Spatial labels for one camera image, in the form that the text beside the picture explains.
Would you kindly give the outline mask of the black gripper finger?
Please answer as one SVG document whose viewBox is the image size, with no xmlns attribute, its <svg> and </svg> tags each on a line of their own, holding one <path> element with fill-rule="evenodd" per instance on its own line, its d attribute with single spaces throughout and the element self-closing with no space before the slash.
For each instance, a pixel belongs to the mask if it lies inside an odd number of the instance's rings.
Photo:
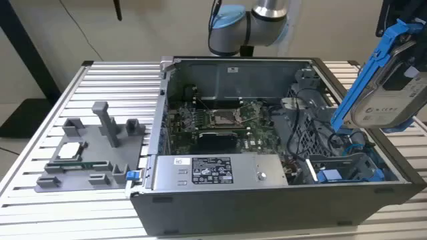
<svg viewBox="0 0 427 240">
<path fill-rule="evenodd" d="M 414 76 L 408 70 L 414 67 L 420 72 L 427 70 L 427 33 L 412 35 L 409 40 L 392 51 L 390 61 L 385 66 L 382 87 L 386 91 L 401 91 Z"/>
</svg>

